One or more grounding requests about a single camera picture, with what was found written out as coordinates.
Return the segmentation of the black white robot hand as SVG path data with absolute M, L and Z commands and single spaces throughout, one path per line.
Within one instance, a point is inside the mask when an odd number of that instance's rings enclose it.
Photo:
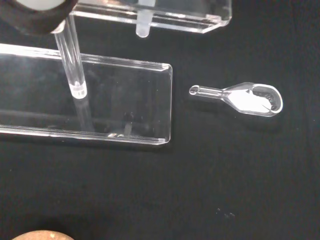
M 54 31 L 77 3 L 77 0 L 2 0 L 0 18 L 24 34 L 44 35 Z

